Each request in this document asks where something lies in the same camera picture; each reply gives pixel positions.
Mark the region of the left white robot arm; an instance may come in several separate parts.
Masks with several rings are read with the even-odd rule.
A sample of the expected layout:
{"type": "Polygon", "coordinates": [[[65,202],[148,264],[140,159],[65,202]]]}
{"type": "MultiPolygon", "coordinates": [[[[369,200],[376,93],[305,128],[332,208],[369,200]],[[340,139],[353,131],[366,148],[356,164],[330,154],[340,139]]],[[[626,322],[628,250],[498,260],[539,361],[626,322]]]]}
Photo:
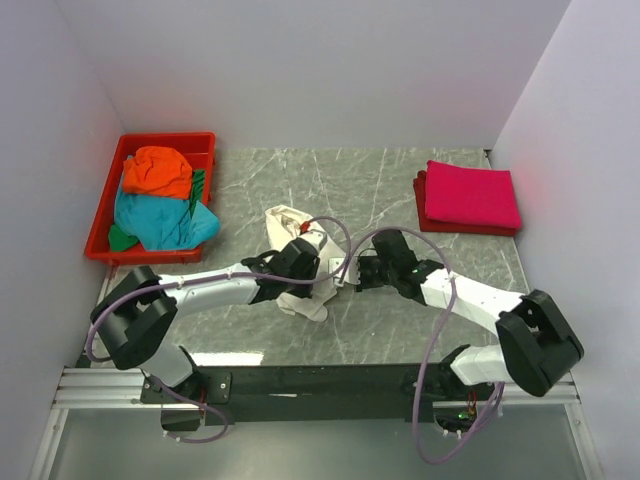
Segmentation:
{"type": "Polygon", "coordinates": [[[323,243],[308,233],[280,251],[186,276],[136,268],[91,313],[87,356],[112,361],[119,370],[138,368],[162,382],[176,401],[189,401],[199,392],[200,378],[186,350],[166,339],[171,324],[217,307],[272,301],[297,288],[308,293],[323,243]]]}

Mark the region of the white t shirt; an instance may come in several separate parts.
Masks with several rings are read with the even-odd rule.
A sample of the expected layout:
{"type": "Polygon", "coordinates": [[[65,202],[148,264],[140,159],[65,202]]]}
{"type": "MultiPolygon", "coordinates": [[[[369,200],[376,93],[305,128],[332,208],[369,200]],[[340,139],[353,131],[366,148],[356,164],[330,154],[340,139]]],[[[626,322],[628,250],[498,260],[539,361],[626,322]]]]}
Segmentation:
{"type": "MultiPolygon", "coordinates": [[[[312,219],[310,214],[284,205],[269,208],[264,214],[269,246],[278,251],[300,236],[302,224],[312,219]]],[[[312,223],[310,230],[310,233],[303,234],[303,238],[311,240],[314,246],[321,246],[317,276],[324,276],[331,272],[330,260],[344,258],[346,253],[318,223],[312,223]]],[[[328,317],[325,304],[336,295],[337,287],[334,281],[325,280],[312,285],[310,298],[299,298],[290,293],[283,293],[276,302],[285,314],[299,314],[308,320],[320,323],[328,317]]]]}

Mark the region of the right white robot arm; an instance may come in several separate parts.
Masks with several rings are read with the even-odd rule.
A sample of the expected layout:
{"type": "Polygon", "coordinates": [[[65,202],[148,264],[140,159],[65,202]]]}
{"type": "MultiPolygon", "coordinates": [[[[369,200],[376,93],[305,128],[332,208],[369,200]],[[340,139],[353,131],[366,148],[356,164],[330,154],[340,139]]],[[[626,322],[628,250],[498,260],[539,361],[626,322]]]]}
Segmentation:
{"type": "Polygon", "coordinates": [[[475,385],[505,382],[542,397],[582,360],[581,341],[548,293],[501,290],[459,275],[443,261],[419,260],[407,232],[372,233],[376,255],[357,261],[360,286],[390,286],[420,305],[461,316],[498,340],[484,347],[463,345],[438,364],[444,395],[460,399],[475,385]]]}

